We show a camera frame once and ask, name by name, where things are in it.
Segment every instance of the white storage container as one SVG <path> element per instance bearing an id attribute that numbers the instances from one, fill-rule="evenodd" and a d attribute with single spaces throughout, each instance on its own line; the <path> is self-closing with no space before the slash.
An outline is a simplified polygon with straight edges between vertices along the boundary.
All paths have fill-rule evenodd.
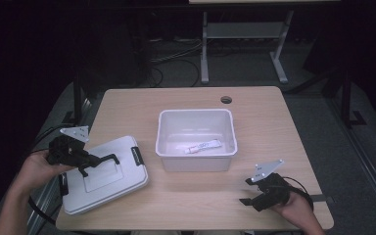
<path id="1" fill-rule="evenodd" d="M 185 154 L 217 139 L 221 147 Z M 226 109 L 165 110 L 159 118 L 156 152 L 167 171 L 224 171 L 237 153 L 233 117 Z"/>

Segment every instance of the wooden table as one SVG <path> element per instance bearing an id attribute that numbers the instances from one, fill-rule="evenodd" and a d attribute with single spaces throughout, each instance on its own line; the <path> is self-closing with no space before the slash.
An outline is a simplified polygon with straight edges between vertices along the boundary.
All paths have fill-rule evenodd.
<path id="1" fill-rule="evenodd" d="M 231 104 L 220 98 L 229 96 Z M 159 114 L 172 109 L 231 111 L 238 152 L 228 171 L 167 172 L 155 153 Z M 281 230 L 295 227 L 271 210 L 245 207 L 240 198 L 259 192 L 245 179 L 255 164 L 282 159 L 276 170 L 322 194 L 297 129 L 276 87 L 118 89 L 106 92 L 86 149 L 124 135 L 135 137 L 150 182 L 93 211 L 57 218 L 62 230 Z M 323 228 L 333 226 L 325 202 L 315 203 Z"/>

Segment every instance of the gray floor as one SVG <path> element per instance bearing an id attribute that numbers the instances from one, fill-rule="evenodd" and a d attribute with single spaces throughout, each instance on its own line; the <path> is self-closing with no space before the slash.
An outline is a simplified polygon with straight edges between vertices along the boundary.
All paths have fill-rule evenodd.
<path id="1" fill-rule="evenodd" d="M 271 85 L 288 90 L 313 77 L 313 74 L 302 69 L 310 44 L 287 43 L 281 62 L 290 81 L 288 84 L 280 84 L 268 55 L 275 43 L 275 41 L 224 41 L 224 47 L 215 44 L 211 48 L 209 57 L 210 83 L 207 86 Z M 161 58 L 190 47 L 192 45 L 159 42 L 153 45 L 153 55 Z M 199 65 L 198 54 L 155 65 L 152 77 L 139 87 L 191 86 L 198 78 Z M 327 234 L 376 234 L 376 191 L 371 184 L 368 170 L 361 164 L 359 150 L 353 146 L 353 141 L 349 138 L 355 136 L 376 168 L 376 113 L 365 94 L 353 85 L 352 110 L 360 111 L 367 125 L 355 126 L 352 130 L 348 130 L 343 126 L 336 112 L 336 108 L 340 105 L 340 95 L 332 100 L 325 99 L 320 94 L 323 85 L 324 81 L 321 81 L 299 94 L 284 97 L 320 187 L 325 196 L 330 198 L 328 205 L 335 225 L 327 231 Z M 197 82 L 195 86 L 204 85 Z M 90 100 L 91 105 L 82 124 L 91 126 L 102 98 L 103 92 L 100 92 L 96 98 Z M 42 129 L 61 123 L 67 111 L 72 111 L 70 86 L 60 96 Z M 47 145 L 46 141 L 41 143 L 43 148 Z M 58 189 L 54 188 L 57 187 L 47 192 L 50 197 L 41 201 L 42 204 L 47 202 L 45 204 L 47 213 L 54 212 L 55 217 L 61 199 L 58 196 Z M 30 234 L 72 234 L 58 231 L 51 224 L 44 224 L 41 219 L 33 219 L 29 226 Z"/>

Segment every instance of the person's arm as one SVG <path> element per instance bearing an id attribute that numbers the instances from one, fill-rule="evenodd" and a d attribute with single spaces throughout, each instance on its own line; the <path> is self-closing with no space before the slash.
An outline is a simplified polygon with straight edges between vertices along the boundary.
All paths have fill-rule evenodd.
<path id="1" fill-rule="evenodd" d="M 73 169 L 67 165 L 50 165 L 48 151 L 31 154 L 9 188 L 1 213 L 0 234 L 26 234 L 27 202 L 29 195 L 48 183 L 54 176 Z"/>
<path id="2" fill-rule="evenodd" d="M 287 204 L 275 205 L 272 209 L 290 223 L 302 229 L 306 235 L 325 234 L 309 203 L 297 193 L 291 192 Z"/>

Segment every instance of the human hand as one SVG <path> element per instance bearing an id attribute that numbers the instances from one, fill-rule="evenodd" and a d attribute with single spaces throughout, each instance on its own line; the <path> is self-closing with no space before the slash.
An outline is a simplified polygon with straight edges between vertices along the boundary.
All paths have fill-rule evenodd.
<path id="1" fill-rule="evenodd" d="M 30 194 L 33 189 L 45 185 L 54 176 L 74 168 L 62 164 L 50 165 L 46 160 L 47 157 L 47 150 L 35 152 L 27 157 L 12 187 Z"/>
<path id="2" fill-rule="evenodd" d="M 287 204 L 278 204 L 271 207 L 271 209 L 302 229 L 306 235 L 325 234 L 309 203 L 304 197 L 295 192 L 290 192 Z"/>

